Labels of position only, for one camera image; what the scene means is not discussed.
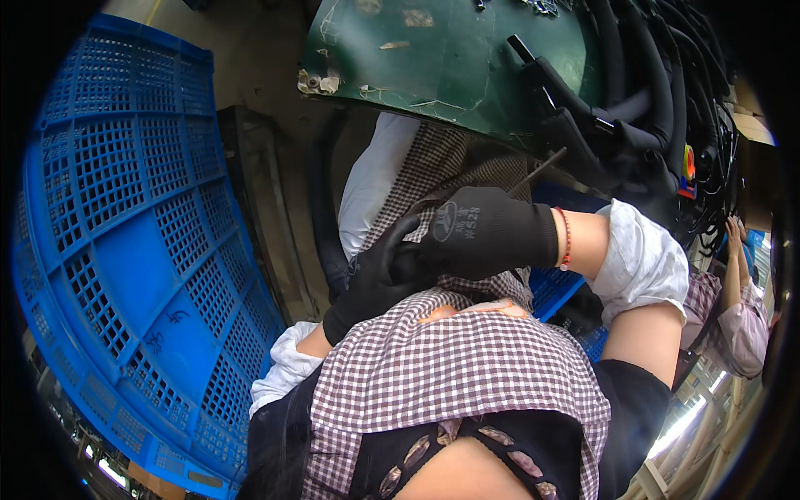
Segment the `pink shirt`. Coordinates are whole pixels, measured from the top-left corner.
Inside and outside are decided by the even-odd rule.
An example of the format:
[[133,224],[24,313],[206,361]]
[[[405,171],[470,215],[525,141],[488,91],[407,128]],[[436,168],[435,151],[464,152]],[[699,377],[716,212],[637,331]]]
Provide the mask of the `pink shirt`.
[[[692,276],[689,278],[690,286],[693,280]],[[687,350],[697,338],[706,320],[701,315],[708,315],[710,308],[698,308],[704,310],[703,312],[696,311],[690,304],[684,304],[684,308],[686,309],[686,326],[681,331],[681,349]],[[756,293],[753,280],[749,280],[747,285],[742,287],[742,303],[732,306],[719,315],[719,325],[722,337],[739,364],[739,370],[728,366],[725,356],[719,353],[711,343],[699,351],[723,370],[733,374],[737,374],[738,371],[738,374],[748,378],[758,375],[758,372],[764,367],[769,327],[763,302]]]

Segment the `hand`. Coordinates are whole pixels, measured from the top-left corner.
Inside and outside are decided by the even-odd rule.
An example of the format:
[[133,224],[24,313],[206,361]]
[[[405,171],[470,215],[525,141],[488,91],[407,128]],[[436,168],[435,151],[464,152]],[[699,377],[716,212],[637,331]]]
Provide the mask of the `hand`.
[[725,227],[725,232],[728,234],[728,260],[738,259],[739,252],[742,251],[742,236],[739,234],[736,219],[729,216],[725,221]]
[[739,239],[743,242],[747,241],[747,228],[745,228],[744,222],[738,217],[736,217],[736,227],[739,229]]
[[477,281],[516,267],[552,267],[558,236],[547,205],[497,187],[463,187],[438,210],[422,252],[441,271]]
[[347,292],[322,320],[325,336],[332,346],[356,323],[380,316],[409,295],[436,284],[436,275],[420,257],[418,244],[402,240],[418,227],[416,215],[399,219],[371,248],[351,261]]

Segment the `metal rod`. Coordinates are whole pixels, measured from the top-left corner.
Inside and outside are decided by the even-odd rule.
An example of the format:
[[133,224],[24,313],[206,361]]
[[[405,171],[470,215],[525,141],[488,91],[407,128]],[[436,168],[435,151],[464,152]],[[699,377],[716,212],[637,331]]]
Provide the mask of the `metal rod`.
[[534,180],[534,177],[536,177],[540,172],[542,172],[545,169],[545,167],[553,165],[553,163],[559,160],[560,157],[564,156],[564,154],[566,154],[566,146],[562,146],[560,150],[553,153],[553,155],[550,156],[547,160],[545,160],[542,163],[539,163],[539,165],[536,168],[534,168],[533,172],[525,176],[525,178],[521,180],[519,184],[511,188],[511,191],[508,192],[509,197],[513,198],[517,194],[517,191],[519,191],[524,186],[530,184],[530,181]]

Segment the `green board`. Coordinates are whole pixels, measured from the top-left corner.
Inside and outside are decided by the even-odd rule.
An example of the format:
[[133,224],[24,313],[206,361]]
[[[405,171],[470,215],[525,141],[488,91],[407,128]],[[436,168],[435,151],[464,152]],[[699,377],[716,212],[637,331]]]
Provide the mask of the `green board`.
[[559,16],[519,0],[323,0],[306,40],[298,88],[459,126],[536,154],[535,107],[506,39],[545,56],[584,101],[601,104],[602,60],[582,8]]

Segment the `plaid shirt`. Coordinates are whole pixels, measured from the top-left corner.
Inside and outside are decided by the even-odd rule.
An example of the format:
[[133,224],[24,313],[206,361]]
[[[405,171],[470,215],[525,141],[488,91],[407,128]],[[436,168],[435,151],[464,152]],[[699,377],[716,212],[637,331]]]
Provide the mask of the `plaid shirt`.
[[[749,282],[740,289],[742,304],[721,311],[697,352],[739,377],[752,378],[761,371],[768,336],[767,312],[763,300]],[[689,292],[683,305],[699,318],[708,320],[722,283],[711,273],[690,274]]]
[[[516,154],[462,172],[474,140],[422,124],[361,251],[428,193],[468,184],[508,190],[526,175],[526,160]],[[420,241],[443,201],[431,200],[418,212],[422,224],[406,239]],[[303,498],[348,494],[364,434],[504,410],[555,410],[578,420],[581,498],[597,497],[610,404],[566,330],[499,311],[418,321],[447,304],[461,310],[472,294],[510,297],[530,313],[530,268],[517,271],[523,282],[510,272],[480,282],[442,277],[438,287],[357,324],[330,352],[311,407],[314,439]]]

